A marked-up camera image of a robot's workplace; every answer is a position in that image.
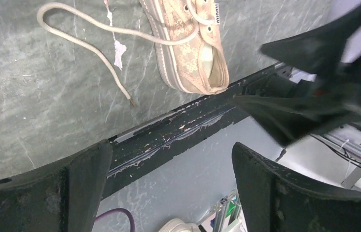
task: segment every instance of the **white shoe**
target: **white shoe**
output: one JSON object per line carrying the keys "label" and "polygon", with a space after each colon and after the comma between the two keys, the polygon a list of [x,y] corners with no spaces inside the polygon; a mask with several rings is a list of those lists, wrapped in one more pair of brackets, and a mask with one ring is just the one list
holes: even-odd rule
{"label": "white shoe", "polygon": [[175,218],[166,223],[159,232],[201,232],[194,223],[186,224],[184,221]]}

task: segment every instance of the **gray marble surface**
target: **gray marble surface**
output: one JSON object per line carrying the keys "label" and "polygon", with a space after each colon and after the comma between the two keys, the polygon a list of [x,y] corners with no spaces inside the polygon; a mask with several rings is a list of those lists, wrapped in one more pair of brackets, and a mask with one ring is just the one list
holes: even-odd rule
{"label": "gray marble surface", "polygon": [[[0,0],[0,178],[71,155],[185,104],[198,95],[161,80],[154,45],[116,34],[128,50],[117,74],[139,107],[133,109],[92,52],[42,29],[45,0]],[[103,0],[61,0],[109,23]],[[110,0],[114,26],[151,33],[138,0]],[[222,44],[231,81],[274,61],[257,49],[319,26],[331,0],[221,0]],[[99,48],[113,63],[112,34],[53,11],[50,25]]]}

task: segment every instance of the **shoe sole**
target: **shoe sole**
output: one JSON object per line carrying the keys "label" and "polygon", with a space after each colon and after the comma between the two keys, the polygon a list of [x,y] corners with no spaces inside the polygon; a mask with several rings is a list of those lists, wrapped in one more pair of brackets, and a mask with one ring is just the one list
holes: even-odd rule
{"label": "shoe sole", "polygon": [[[159,0],[140,0],[139,1],[145,10],[147,18],[153,34],[161,39],[170,40],[167,29],[162,26],[165,25],[163,19],[162,9],[159,5]],[[177,64],[174,56],[172,46],[166,46],[156,43],[156,56],[158,58],[158,66],[160,75],[163,81],[171,88],[181,90],[186,93],[193,93],[188,91],[182,84],[179,74],[177,73]]]}

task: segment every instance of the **white paint spot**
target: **white paint spot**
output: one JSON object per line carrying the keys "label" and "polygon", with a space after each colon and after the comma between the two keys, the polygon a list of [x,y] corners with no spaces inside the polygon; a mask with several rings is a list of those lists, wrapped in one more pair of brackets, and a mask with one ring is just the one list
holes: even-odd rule
{"label": "white paint spot", "polygon": [[[108,14],[106,17],[109,19],[109,25],[113,27],[112,23],[112,12],[109,10],[109,5],[106,6],[106,9],[108,10]],[[115,62],[114,65],[116,65],[121,71],[122,71],[122,55],[124,52],[126,52],[126,46],[121,44],[118,40],[116,40],[115,33],[112,32],[112,35],[114,36],[114,46],[115,46]]]}
{"label": "white paint spot", "polygon": [[126,52],[126,46],[121,44],[119,41],[115,40],[115,62],[116,65],[122,71],[122,55]]}

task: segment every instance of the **shoe label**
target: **shoe label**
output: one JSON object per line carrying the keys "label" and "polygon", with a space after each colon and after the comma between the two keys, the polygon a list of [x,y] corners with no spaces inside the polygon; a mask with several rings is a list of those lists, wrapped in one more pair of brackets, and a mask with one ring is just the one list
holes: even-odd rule
{"label": "shoe label", "polygon": [[216,8],[216,23],[220,24],[220,10],[218,3],[215,3],[215,8]]}

